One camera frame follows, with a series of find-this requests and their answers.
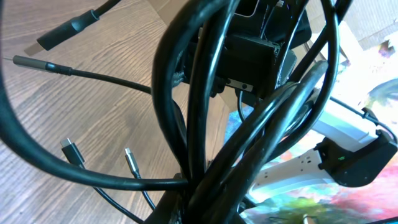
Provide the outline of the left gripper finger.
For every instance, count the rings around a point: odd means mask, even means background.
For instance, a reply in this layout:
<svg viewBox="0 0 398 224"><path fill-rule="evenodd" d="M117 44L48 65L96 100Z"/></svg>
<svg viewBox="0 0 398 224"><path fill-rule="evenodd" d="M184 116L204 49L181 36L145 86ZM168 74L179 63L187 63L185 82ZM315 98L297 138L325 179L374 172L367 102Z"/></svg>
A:
<svg viewBox="0 0 398 224"><path fill-rule="evenodd" d="M190 188L165 191L155 210L146 218L144 224L184 224L188 223L188 203Z"/></svg>

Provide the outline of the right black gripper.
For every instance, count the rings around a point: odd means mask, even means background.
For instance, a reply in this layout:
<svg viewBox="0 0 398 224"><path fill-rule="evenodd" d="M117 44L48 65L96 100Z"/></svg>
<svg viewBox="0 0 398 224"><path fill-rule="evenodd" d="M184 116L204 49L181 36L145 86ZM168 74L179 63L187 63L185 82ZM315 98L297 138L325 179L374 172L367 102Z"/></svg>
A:
<svg viewBox="0 0 398 224"><path fill-rule="evenodd" d="M177 83L189 83L194 59L202 52L199 30L205 22L213 26L213 37L204 53L215 76L212 95L225 86L263 96L283 84L296 62L292 49L308 41L310 25L306 1L191 1L177 14L177 31L182 34L177 48Z"/></svg>

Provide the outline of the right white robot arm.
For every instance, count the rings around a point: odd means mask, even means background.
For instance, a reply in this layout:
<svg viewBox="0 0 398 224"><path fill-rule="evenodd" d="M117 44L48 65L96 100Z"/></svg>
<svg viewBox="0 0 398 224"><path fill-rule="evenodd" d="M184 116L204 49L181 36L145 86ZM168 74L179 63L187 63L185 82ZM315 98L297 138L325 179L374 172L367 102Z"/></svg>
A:
<svg viewBox="0 0 398 224"><path fill-rule="evenodd" d="M378 120L369 112L358 119L346 114L348 106L330 96L332 77L327 77L319 93L311 92L286 129L285 139L273 150L253 156L252 164L263 165L289 150L309 129L324 135L324 140L305 154L271 167L260 175L245 167L236 172L233 162L239 154L249 156L252 149L265 148L272 133L270 125L277 111L295 88L303 72L325 73L328 64L319 61L310 65L326 44L323 30L298 67L292 72L290 85L264 101L248 117L222 147L203 180L192 190L192 199L213 199L231 177L256 176L244 191L256 200L265 200L305 185L335 182L345 187L362 187L372 182L397 152L397 138L388 130L376 129Z"/></svg>

